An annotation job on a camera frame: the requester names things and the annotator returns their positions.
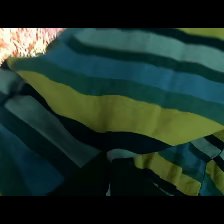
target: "clothing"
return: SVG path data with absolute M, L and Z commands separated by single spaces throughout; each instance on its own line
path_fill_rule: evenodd
M 47 54 L 7 60 L 32 87 L 4 110 L 77 173 L 107 160 L 104 193 L 111 182 L 112 195 L 133 183 L 134 195 L 149 195 L 145 186 L 159 195 L 223 195 L 223 37 L 222 28 L 67 29 Z M 65 176 L 55 192 L 71 184 Z

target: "garment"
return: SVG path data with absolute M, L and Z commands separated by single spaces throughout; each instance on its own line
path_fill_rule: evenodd
M 7 60 L 35 90 L 4 109 L 78 170 L 106 153 L 113 195 L 124 194 L 129 168 L 126 184 L 139 189 L 223 195 L 223 37 L 222 28 L 69 28 L 45 55 Z M 43 116 L 26 115 L 37 108 Z

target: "striped cloth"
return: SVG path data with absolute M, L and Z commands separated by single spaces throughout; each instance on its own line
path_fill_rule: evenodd
M 223 195 L 223 38 L 223 28 L 67 29 L 47 54 L 8 59 L 44 102 L 18 95 L 4 110 L 76 167 L 107 152 L 115 176 L 126 164 L 169 195 Z

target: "fabric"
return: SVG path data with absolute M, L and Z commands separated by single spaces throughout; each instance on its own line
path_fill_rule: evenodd
M 2 114 L 52 151 L 0 123 L 64 178 L 52 195 L 106 195 L 109 186 L 112 196 L 223 195 L 223 36 L 223 28 L 66 29 L 45 55 L 7 60 L 28 84 L 2 101 Z

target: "blue stripe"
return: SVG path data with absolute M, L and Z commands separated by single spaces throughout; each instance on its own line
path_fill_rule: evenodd
M 189 143 L 173 146 L 160 151 L 159 154 L 166 160 L 182 167 L 183 174 L 202 182 L 206 163 L 204 160 L 192 153 L 190 150 L 191 147 L 192 145 Z
M 50 163 L 27 148 L 1 124 L 0 149 L 11 155 L 32 195 L 46 195 L 63 183 L 63 176 Z
M 205 173 L 204 180 L 200 190 L 201 196 L 223 196 L 222 192 L 220 192 L 215 186 L 214 182 L 211 180 L 209 175 Z
M 140 62 L 126 62 L 95 55 L 81 55 L 64 44 L 60 44 L 41 58 L 76 74 L 97 78 L 131 80 L 165 91 L 224 104 L 224 85 L 196 74 L 174 72 L 170 69 Z

